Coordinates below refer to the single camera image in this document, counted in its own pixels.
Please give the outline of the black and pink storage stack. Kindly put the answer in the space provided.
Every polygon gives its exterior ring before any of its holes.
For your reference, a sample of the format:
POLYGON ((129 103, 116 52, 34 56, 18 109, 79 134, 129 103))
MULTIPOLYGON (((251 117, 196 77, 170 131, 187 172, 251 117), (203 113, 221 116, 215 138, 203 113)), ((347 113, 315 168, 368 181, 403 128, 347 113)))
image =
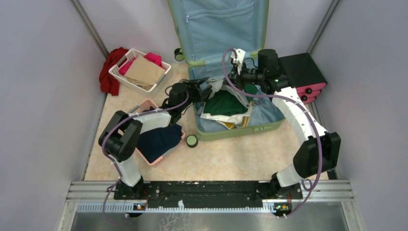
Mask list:
POLYGON ((312 103, 328 82, 310 53, 301 53, 279 58, 280 67, 289 76, 297 94, 304 104, 312 103))

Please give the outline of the yellow patterned garment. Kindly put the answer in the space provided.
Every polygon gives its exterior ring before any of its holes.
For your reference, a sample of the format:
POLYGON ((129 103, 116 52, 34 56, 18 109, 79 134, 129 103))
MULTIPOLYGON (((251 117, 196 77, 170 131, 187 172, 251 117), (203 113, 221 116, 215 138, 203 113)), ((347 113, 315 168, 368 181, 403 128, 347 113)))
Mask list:
POLYGON ((250 116, 228 116, 217 121, 219 124, 224 126, 226 129, 231 130, 234 128, 245 128, 250 122, 250 116))

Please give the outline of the grey garment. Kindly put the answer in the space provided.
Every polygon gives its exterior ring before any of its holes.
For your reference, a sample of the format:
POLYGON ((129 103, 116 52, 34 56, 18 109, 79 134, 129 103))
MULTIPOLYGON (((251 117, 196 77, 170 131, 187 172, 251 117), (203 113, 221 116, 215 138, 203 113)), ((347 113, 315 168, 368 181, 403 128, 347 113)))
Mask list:
POLYGON ((210 79, 208 79, 208 80, 206 81, 206 83, 204 83, 204 84, 201 85, 201 89, 204 90, 204 88, 205 88, 206 86, 211 86, 211 87, 212 87, 212 93, 211 93, 211 95, 210 95, 210 97, 209 97, 209 99, 210 99, 210 98, 212 98, 212 97, 214 96, 215 92, 217 92, 217 91, 220 90, 220 88, 221 88, 221 86, 222 86, 223 84, 229 85, 229 84, 227 83, 227 81, 224 80, 224 79, 210 78, 210 79))

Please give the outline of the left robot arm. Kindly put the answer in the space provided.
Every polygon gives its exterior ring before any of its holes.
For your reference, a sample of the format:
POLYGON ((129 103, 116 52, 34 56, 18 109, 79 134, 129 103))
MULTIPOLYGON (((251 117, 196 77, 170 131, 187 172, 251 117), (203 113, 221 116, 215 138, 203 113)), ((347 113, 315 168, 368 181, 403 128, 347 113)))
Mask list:
POLYGON ((143 182, 132 160, 140 135, 176 124, 188 106, 207 101, 213 90, 211 87, 202 89, 201 85, 208 81, 209 78, 204 77, 173 84, 168 97, 157 109, 134 114, 121 110, 114 113, 100 135, 98 144, 103 154, 114 164, 119 182, 132 189, 143 182))

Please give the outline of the white garment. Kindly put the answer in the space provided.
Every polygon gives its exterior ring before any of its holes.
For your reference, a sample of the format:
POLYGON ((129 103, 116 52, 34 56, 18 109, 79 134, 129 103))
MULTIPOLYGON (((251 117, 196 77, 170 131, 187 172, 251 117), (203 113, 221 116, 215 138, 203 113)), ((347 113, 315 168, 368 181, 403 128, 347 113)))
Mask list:
POLYGON ((210 113, 201 113, 200 118, 230 123, 242 127, 248 125, 251 113, 252 109, 249 108, 245 113, 235 115, 211 115, 210 113))

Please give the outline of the green hard-shell suitcase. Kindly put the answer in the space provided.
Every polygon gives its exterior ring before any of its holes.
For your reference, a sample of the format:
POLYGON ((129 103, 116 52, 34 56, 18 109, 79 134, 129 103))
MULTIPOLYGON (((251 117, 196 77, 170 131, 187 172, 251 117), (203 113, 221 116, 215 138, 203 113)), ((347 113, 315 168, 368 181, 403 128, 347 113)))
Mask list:
MULTIPOLYGON (((257 59, 265 45, 267 0, 170 0, 168 2, 188 78, 224 78, 231 63, 223 56, 228 48, 245 51, 247 59, 257 59)), ((278 129, 283 114, 268 98, 256 98, 249 124, 228 129, 201 116, 202 103, 193 105, 197 137, 201 141, 252 135, 278 129)))

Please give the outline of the green garment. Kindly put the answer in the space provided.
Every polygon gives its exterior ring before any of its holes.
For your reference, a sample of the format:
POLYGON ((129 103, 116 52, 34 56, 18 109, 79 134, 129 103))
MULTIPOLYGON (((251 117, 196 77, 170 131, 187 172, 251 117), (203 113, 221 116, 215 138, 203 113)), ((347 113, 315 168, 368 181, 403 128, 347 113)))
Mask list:
POLYGON ((237 92, 230 85, 223 84, 204 105, 203 113, 212 116, 233 116, 244 114, 251 106, 253 97, 237 92))

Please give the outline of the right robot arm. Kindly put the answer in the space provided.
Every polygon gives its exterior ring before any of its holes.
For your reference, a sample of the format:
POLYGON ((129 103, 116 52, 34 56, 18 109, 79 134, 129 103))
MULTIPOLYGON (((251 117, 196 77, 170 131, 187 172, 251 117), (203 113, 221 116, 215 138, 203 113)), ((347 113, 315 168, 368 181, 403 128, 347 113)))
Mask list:
POLYGON ((293 162, 271 178, 277 190, 286 189, 310 176, 334 169, 341 138, 338 133, 325 129, 311 115, 299 95, 299 88, 308 87, 313 91, 314 85, 327 84, 311 55, 306 52, 278 57, 273 49, 260 50, 258 54, 258 67, 244 71, 246 53, 234 49, 229 55, 233 65, 229 77, 238 84, 259 83, 294 130, 300 147, 293 162))

